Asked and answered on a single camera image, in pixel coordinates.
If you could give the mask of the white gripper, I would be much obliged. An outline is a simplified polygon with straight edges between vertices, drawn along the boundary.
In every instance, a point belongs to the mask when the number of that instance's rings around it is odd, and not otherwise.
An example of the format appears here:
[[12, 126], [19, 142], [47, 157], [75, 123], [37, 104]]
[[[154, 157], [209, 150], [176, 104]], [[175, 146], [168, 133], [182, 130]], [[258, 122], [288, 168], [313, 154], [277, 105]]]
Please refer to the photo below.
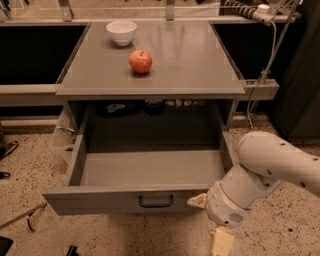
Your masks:
[[243, 209], [233, 203], [225, 195], [219, 182], [216, 182], [207, 193], [189, 198], [187, 204], [200, 209], [206, 208], [208, 218], [217, 225], [223, 225], [213, 231], [211, 256], [229, 256], [234, 241], [234, 234], [230, 228], [242, 225], [250, 216], [251, 210]]

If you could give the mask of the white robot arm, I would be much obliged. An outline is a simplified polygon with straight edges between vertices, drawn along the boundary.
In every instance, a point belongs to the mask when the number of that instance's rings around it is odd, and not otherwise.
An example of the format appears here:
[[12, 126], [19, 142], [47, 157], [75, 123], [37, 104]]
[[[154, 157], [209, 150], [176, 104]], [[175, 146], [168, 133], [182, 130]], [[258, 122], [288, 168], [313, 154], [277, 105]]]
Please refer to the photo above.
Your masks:
[[187, 201], [192, 207], [204, 209], [216, 224], [210, 256], [229, 256], [233, 229], [250, 216], [258, 199], [284, 182], [320, 196], [320, 159], [274, 134], [245, 134], [238, 142], [237, 163], [207, 192]]

